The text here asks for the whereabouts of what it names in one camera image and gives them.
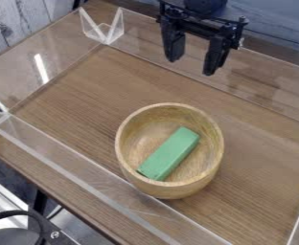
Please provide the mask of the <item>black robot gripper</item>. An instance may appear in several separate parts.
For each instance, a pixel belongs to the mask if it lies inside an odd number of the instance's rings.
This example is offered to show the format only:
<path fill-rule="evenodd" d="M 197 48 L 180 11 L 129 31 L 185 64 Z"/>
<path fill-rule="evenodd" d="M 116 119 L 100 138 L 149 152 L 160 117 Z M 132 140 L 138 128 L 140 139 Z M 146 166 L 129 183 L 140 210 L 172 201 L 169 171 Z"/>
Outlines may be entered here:
<path fill-rule="evenodd" d="M 243 30 L 249 24 L 245 16 L 220 17 L 227 0 L 159 0 L 164 55 L 175 62 L 185 50 L 185 33 L 209 39 L 203 74 L 212 76 L 224 65 L 229 48 L 237 50 Z"/>

